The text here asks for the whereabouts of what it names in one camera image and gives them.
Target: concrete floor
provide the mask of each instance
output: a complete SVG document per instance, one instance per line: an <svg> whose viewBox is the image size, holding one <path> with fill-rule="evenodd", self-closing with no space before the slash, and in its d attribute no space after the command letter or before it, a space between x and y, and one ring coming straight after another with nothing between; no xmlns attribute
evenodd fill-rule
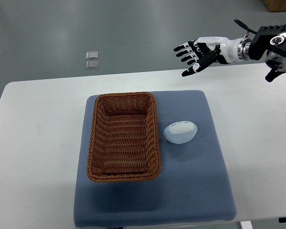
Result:
<svg viewBox="0 0 286 229"><path fill-rule="evenodd" d="M234 19L258 30L285 24L286 12L269 13L261 0L0 0L0 96L13 81L184 69L173 48L201 36L242 37ZM94 50L99 69L87 71ZM286 229L277 219L253 226Z"/></svg>

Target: wicker basket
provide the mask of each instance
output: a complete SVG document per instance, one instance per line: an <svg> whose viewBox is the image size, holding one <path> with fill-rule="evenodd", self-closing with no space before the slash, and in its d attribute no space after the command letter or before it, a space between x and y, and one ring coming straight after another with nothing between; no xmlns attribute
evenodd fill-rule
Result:
<svg viewBox="0 0 286 229"><path fill-rule="evenodd" d="M151 93L102 94L93 110L87 175L95 182L151 180L160 173Z"/></svg>

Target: blue mat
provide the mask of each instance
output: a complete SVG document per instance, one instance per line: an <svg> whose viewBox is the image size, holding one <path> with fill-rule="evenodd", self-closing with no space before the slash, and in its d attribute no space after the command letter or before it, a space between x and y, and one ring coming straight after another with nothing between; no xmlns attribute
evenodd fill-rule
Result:
<svg viewBox="0 0 286 229"><path fill-rule="evenodd" d="M74 223L124 227L232 220L236 209L206 97L201 91L152 92L156 98L161 172L151 181L95 183L86 175L94 101L87 100L78 165ZM175 145L163 130L191 121L196 136Z"/></svg>

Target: robotic hand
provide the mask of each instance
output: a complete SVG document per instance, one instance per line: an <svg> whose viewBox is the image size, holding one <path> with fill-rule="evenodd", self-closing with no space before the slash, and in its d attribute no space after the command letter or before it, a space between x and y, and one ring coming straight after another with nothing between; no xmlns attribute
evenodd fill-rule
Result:
<svg viewBox="0 0 286 229"><path fill-rule="evenodd" d="M232 61L259 60L266 50L266 64L271 68L266 80L271 82L286 73L286 25L262 26L255 32L241 21L235 22L247 30L243 38L229 40L226 37L200 37L174 49L178 52L177 57L186 55L181 59L182 62L188 61L187 64L192 65L182 76L198 73L213 62L229 64ZM248 38L250 32L255 34L253 40Z"/></svg>

